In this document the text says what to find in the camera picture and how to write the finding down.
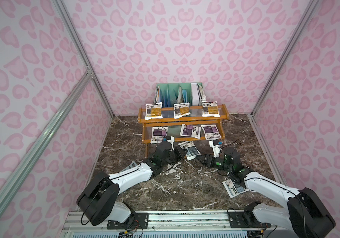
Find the purple coffee bag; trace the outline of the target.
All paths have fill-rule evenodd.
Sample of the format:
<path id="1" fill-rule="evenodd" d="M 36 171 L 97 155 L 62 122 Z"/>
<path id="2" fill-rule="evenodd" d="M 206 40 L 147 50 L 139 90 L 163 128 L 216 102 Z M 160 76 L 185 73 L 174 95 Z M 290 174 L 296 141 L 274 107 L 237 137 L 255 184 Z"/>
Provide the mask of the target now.
<path id="1" fill-rule="evenodd" d="M 206 140 L 220 139 L 222 136 L 216 125 L 201 125 Z"/>
<path id="2" fill-rule="evenodd" d="M 192 138 L 200 139 L 201 129 L 202 128 L 200 126 L 182 124 L 179 135 L 181 137 L 192 137 Z"/>
<path id="3" fill-rule="evenodd" d="M 152 136 L 150 144 L 161 143 L 163 139 L 168 135 L 168 127 L 152 127 Z"/>

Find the yellow coffee bag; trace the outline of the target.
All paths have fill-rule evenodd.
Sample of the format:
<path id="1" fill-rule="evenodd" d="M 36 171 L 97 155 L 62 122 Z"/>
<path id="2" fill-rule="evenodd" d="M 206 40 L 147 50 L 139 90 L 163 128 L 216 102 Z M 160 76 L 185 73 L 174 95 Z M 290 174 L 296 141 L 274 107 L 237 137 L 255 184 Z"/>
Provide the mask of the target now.
<path id="1" fill-rule="evenodd" d="M 179 119 L 184 116 L 190 115 L 190 104 L 189 103 L 179 103 L 174 104 L 174 118 Z"/>
<path id="2" fill-rule="evenodd" d="M 162 119 L 162 102 L 155 104 L 146 104 L 145 120 Z"/>
<path id="3" fill-rule="evenodd" d="M 202 101 L 202 117 L 220 117 L 219 107 L 217 101 Z"/>

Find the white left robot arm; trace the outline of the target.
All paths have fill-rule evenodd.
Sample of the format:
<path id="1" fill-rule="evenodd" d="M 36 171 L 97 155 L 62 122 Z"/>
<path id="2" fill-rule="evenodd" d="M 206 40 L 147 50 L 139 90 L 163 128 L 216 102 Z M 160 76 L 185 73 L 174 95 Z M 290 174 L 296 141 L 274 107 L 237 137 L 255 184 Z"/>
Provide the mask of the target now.
<path id="1" fill-rule="evenodd" d="M 127 204 L 117 202 L 117 197 L 129 188 L 158 176 L 167 165 L 177 163 L 186 154 L 186 149 L 166 140 L 132 169 L 111 175 L 105 172 L 95 175 L 77 199 L 77 206 L 88 219 L 87 222 L 82 221 L 82 225 L 91 223 L 97 226 L 105 220 L 118 222 L 126 228 L 139 225 L 135 211 Z"/>

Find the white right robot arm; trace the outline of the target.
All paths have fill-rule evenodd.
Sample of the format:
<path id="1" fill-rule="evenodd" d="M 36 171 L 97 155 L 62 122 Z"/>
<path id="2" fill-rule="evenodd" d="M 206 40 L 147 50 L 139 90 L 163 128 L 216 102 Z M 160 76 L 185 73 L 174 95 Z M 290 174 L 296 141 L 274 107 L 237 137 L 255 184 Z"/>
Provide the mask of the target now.
<path id="1" fill-rule="evenodd" d="M 222 157 L 206 154 L 197 156 L 197 160 L 207 168 L 227 172 L 234 184 L 278 203 L 277 207 L 258 201 L 250 203 L 243 212 L 245 225 L 272 224 L 293 231 L 300 238 L 324 238 L 336 227 L 315 191 L 289 187 L 262 176 L 242 165 L 240 154 L 232 147 L 225 148 Z"/>

